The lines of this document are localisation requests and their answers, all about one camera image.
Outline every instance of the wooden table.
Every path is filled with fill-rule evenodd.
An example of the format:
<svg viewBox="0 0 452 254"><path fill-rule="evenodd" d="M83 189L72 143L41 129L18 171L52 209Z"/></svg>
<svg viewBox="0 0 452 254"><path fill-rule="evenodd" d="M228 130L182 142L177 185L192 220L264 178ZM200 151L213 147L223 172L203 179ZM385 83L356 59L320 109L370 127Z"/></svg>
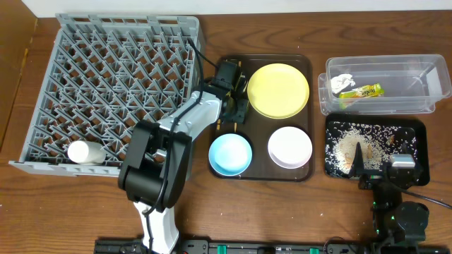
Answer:
<svg viewBox="0 0 452 254"><path fill-rule="evenodd" d="M197 141L193 175L176 205L188 238L323 243L332 236L366 240L371 191L323 172L324 121L316 77L334 56L441 54L452 73L452 11L295 13L200 16L207 57L287 53L307 56L314 70L316 171L305 183L226 181L207 170L207 133ZM92 253L97 238L143 233L138 213L117 187L97 176L38 176L7 165L17 160L59 29L40 19L0 153L0 253ZM206 64L206 75L213 69ZM427 126L431 181L412 191L452 203L452 99L419 115ZM404 196L405 200L421 201ZM451 211L430 209L425 244L452 248Z"/></svg>

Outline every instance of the black tray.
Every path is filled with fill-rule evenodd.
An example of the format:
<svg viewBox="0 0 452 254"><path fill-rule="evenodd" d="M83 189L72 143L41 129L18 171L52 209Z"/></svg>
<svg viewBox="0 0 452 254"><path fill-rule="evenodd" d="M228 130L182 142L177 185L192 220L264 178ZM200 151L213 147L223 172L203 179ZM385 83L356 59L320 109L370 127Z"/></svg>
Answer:
<svg viewBox="0 0 452 254"><path fill-rule="evenodd" d="M240 179L240 180L264 180L264 181L306 181L314 172L314 129L312 121L312 101L314 91L312 89L312 68L308 58L301 55L240 55L229 56L228 60L238 60L242 62L242 68L247 78L250 78L260 67L268 64L288 64L306 77L309 84L309 99L306 106L300 113L288 119L270 119L262 116L249 105L248 114L244 124L237 124L236 134L242 135L251 144L253 150L253 159L248 169L239 176L223 176L218 174L209 164L209 169L213 175L222 179ZM297 169L284 169L279 167L268 155L267 143L271 134L279 128L293 126L302 129L312 141L313 151L311 159L303 166ZM212 139L234 133L233 123L224 123L220 130L213 124Z"/></svg>
<svg viewBox="0 0 452 254"><path fill-rule="evenodd" d="M424 169L422 172L418 186L425 186L430 181L429 172L429 153L427 151L427 130L425 125L417 119L399 119L393 117L380 117L380 116L360 116L351 114L330 114L326 117L325 128L325 172L329 176L346 178L348 175L344 174L341 170L337 169L334 164L329 163L331 156L328 152L333 151L333 138L337 138L341 131L348 131L351 128L351 124L367 124L370 126L395 126L401 127L394 133L394 140L397 140L398 144L407 141L408 153L413 155L415 160ZM370 135L376 135L376 132L372 130Z"/></svg>

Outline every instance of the dish rack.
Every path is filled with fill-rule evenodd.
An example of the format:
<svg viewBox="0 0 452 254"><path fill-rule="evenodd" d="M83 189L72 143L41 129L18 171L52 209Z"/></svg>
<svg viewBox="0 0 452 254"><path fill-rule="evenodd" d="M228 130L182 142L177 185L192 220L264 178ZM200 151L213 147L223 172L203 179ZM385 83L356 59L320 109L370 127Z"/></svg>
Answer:
<svg viewBox="0 0 452 254"><path fill-rule="evenodd" d="M54 42L18 162L31 174L118 176L140 120L169 116L198 83L192 39L203 51L195 17L58 14ZM69 144L99 142L100 166L73 164Z"/></svg>

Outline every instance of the yellow snack package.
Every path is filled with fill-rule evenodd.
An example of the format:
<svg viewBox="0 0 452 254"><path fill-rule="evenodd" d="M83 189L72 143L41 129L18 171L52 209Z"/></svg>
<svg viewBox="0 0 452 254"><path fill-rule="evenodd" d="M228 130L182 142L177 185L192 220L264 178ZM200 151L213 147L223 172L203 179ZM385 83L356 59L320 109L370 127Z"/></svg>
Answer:
<svg viewBox="0 0 452 254"><path fill-rule="evenodd" d="M341 92L339 98L349 99L349 98L366 98L366 97L380 97L384 95L384 89L381 88L380 83L375 85L365 85L359 88L355 88L348 92ZM340 107L345 109L355 102L343 102Z"/></svg>

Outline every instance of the green connector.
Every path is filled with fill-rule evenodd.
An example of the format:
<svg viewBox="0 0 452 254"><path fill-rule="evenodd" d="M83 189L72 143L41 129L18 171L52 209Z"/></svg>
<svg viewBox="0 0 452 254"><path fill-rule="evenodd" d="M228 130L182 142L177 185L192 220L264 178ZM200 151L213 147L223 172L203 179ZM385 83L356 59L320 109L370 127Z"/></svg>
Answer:
<svg viewBox="0 0 452 254"><path fill-rule="evenodd" d="M226 246L218 246L217 250L218 250L218 254L227 254L227 247Z"/></svg>
<svg viewBox="0 0 452 254"><path fill-rule="evenodd" d="M310 248L309 249L309 254L320 254L320 251L316 248Z"/></svg>

